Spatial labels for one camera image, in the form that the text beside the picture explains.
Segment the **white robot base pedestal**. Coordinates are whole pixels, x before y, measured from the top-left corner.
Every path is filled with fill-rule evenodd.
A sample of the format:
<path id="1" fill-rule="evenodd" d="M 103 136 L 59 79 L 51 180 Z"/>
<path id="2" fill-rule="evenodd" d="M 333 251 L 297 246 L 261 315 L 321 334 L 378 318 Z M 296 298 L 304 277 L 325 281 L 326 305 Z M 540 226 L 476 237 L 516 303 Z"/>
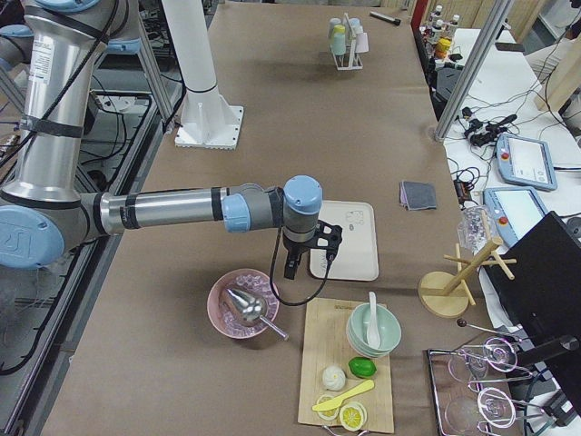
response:
<path id="1" fill-rule="evenodd" d="M 175 144 L 233 150 L 244 108 L 221 95 L 201 1 L 162 3 L 186 89 Z"/>

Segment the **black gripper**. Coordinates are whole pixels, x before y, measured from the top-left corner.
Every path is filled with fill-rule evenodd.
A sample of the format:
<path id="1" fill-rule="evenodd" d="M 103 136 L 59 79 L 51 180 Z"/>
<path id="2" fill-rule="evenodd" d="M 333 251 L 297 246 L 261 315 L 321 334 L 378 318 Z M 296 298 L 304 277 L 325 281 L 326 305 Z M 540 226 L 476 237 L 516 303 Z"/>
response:
<path id="1" fill-rule="evenodd" d="M 301 256 L 305 252 L 305 249 L 302 243 L 295 242 L 288 238 L 287 236 L 283 237 L 283 245 L 287 250 L 287 257 L 284 268 L 284 277 L 286 279 L 294 279 L 295 263 L 300 262 Z"/>

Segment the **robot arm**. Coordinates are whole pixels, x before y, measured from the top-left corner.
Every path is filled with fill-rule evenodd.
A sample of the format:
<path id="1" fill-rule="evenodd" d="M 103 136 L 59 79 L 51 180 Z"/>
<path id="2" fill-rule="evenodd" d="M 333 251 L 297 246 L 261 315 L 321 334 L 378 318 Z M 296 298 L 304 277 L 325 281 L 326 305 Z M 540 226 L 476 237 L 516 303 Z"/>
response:
<path id="1" fill-rule="evenodd" d="M 33 35 L 15 172 L 1 188 L 1 263 L 35 269 L 101 236 L 143 227 L 223 222 L 230 233 L 281 229 L 292 278 L 324 234 L 320 184 L 297 175 L 281 188 L 254 183 L 133 193 L 79 193 L 74 180 L 96 59 L 143 47 L 134 1 L 27 1 Z"/>

